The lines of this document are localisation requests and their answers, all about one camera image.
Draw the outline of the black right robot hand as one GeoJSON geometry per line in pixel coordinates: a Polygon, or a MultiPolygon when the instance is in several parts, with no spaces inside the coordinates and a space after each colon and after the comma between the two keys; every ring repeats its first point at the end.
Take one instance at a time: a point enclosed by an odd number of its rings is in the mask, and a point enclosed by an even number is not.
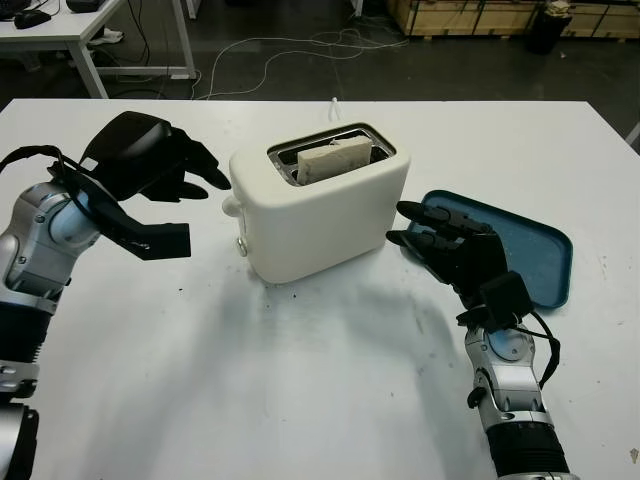
{"type": "Polygon", "coordinates": [[[391,230],[387,240],[451,286],[465,308],[480,305],[480,286],[508,271],[502,242],[490,225],[443,206],[400,201],[396,209],[423,229],[391,230]]]}

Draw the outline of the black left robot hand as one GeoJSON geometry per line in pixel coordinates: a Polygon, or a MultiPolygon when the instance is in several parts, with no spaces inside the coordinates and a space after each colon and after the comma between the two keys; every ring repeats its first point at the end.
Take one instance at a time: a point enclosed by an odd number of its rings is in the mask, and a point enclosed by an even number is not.
{"type": "Polygon", "coordinates": [[[185,180],[187,173],[219,190],[231,188],[218,160],[201,142],[167,120],[134,111],[103,127],[79,165],[118,201],[137,194],[158,202],[206,199],[206,190],[185,180]]]}

